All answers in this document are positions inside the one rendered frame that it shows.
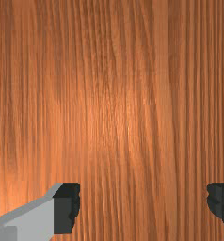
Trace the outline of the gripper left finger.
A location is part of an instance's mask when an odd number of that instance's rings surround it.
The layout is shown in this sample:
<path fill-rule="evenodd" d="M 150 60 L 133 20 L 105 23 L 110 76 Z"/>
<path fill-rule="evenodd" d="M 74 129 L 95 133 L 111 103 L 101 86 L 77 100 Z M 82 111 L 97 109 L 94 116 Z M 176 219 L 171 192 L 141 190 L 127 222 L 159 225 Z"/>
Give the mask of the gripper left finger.
<path fill-rule="evenodd" d="M 0 241 L 50 241 L 55 234 L 70 234 L 79 194 L 78 183 L 56 183 L 41 198 L 0 216 Z"/>

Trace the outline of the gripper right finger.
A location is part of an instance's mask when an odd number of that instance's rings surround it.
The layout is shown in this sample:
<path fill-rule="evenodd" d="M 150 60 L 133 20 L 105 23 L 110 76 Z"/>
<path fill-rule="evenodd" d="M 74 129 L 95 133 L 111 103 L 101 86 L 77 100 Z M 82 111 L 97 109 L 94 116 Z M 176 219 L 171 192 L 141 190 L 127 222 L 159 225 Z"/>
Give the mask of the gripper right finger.
<path fill-rule="evenodd" d="M 210 211 L 224 223 L 224 183 L 207 185 L 207 204 Z"/>

